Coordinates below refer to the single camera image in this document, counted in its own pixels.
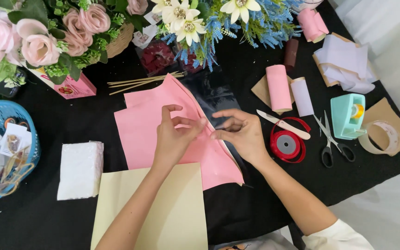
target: white tissue paper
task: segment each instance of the white tissue paper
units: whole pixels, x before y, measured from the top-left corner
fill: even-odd
[[[57,200],[95,197],[103,173],[104,144],[63,144]]]

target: pink wrapping paper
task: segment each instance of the pink wrapping paper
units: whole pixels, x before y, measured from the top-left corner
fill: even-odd
[[[115,112],[114,116],[129,169],[152,165],[162,106],[183,106],[182,111],[171,112],[171,117],[182,116],[193,120],[205,117],[192,94],[170,74],[160,86],[127,93],[125,100],[127,109]],[[209,139],[213,131],[212,125],[207,123],[179,164],[200,162],[203,190],[225,183],[243,183],[242,173],[224,142]]]
[[[321,36],[329,33],[320,14],[313,10],[304,9],[297,15],[297,20],[299,25],[302,26],[303,34],[308,42],[319,42],[324,38]]]
[[[292,110],[288,78],[284,65],[273,65],[266,68],[271,108],[274,112]]]

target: person's left hand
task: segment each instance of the person's left hand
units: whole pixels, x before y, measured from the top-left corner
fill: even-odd
[[[193,139],[200,134],[207,122],[206,118],[194,121],[180,116],[171,119],[171,111],[180,111],[180,105],[166,105],[161,108],[161,124],[157,127],[157,147],[155,149],[153,169],[168,173],[183,157]],[[175,128],[179,124],[191,128]]]

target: wicker basket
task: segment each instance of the wicker basket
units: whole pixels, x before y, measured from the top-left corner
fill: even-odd
[[[132,24],[124,24],[120,28],[118,37],[106,46],[108,51],[108,58],[112,58],[120,54],[132,40],[134,33],[134,26]]]

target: product box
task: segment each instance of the product box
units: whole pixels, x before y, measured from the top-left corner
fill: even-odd
[[[95,86],[83,73],[81,73],[78,81],[75,81],[72,79],[72,77],[67,76],[66,80],[64,80],[62,84],[56,85],[49,80],[49,77],[47,77],[47,74],[44,71],[44,67],[28,70],[66,99],[89,97],[97,94],[97,88],[95,88]]]

